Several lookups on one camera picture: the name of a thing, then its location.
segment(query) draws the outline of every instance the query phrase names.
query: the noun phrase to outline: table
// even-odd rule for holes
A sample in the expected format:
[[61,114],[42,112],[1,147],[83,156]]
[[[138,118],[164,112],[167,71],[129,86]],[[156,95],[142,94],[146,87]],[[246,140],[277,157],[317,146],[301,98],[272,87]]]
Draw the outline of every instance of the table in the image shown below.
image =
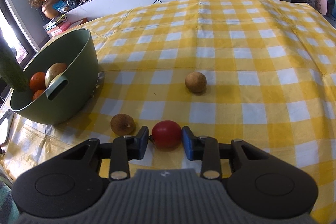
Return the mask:
[[[336,30],[307,4],[275,0],[185,0],[139,7],[85,23],[100,78],[94,97],[55,127],[16,116],[2,164],[22,172],[88,138],[110,142],[110,119],[131,115],[139,129],[171,119],[195,135],[241,138],[308,172],[319,186],[312,216],[336,218]],[[203,95],[185,76],[207,77]],[[9,99],[1,109],[9,106]],[[150,143],[137,168],[195,168],[182,146]],[[223,174],[230,175],[227,161]],[[101,176],[107,177],[108,163]]]

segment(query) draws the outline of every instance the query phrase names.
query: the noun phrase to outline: green cucumber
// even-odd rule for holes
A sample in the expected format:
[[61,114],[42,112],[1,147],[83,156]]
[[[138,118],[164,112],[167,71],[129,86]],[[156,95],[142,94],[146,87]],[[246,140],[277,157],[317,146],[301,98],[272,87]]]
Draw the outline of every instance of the green cucumber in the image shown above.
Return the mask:
[[17,63],[11,49],[0,33],[0,75],[14,90],[24,92],[28,88],[28,79]]

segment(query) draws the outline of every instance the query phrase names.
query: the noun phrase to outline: green bowl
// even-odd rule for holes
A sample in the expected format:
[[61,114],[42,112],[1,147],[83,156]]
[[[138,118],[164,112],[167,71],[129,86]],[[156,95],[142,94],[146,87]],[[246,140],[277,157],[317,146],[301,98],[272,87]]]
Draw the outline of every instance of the green bowl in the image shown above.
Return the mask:
[[67,69],[46,91],[32,101],[33,92],[13,91],[10,107],[17,114],[42,124],[58,124],[75,115],[90,98],[98,79],[98,59],[87,29],[69,32],[38,53],[24,70],[30,79],[55,63]]

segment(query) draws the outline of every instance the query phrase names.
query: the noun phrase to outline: yellow checkered tablecloth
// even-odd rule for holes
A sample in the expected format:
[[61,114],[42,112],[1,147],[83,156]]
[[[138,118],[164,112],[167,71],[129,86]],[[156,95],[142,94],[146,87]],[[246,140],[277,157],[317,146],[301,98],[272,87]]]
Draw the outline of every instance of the yellow checkered tablecloth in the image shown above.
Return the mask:
[[[170,119],[222,143],[242,138],[313,176],[319,197],[312,216],[336,218],[336,30],[309,5],[173,1],[80,27],[94,39],[99,86],[56,127],[15,117],[2,161],[13,178],[88,138],[112,141],[110,119],[126,113],[137,129]],[[207,77],[204,95],[184,85],[194,70]],[[144,160],[130,164],[132,173],[190,167],[200,170],[182,146],[164,152],[152,144]],[[229,176],[227,161],[222,168]],[[107,171],[104,161],[101,175]]]

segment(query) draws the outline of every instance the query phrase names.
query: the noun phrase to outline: tablecloth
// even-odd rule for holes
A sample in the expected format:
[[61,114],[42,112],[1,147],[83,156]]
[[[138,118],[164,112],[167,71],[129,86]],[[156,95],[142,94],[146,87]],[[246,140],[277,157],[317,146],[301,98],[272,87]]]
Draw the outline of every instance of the tablecloth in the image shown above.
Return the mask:
[[[15,179],[86,140],[110,142],[110,119],[137,130],[170,119],[195,135],[242,138],[308,172],[319,186],[312,216],[336,218],[336,30],[307,4],[275,0],[185,0],[139,7],[88,22],[100,64],[93,97],[55,127],[16,116],[2,164]],[[186,75],[207,78],[203,95]],[[9,106],[6,101],[1,112]],[[150,143],[130,169],[195,168],[182,146]],[[225,176],[228,162],[222,161]],[[100,174],[107,176],[108,162]]]

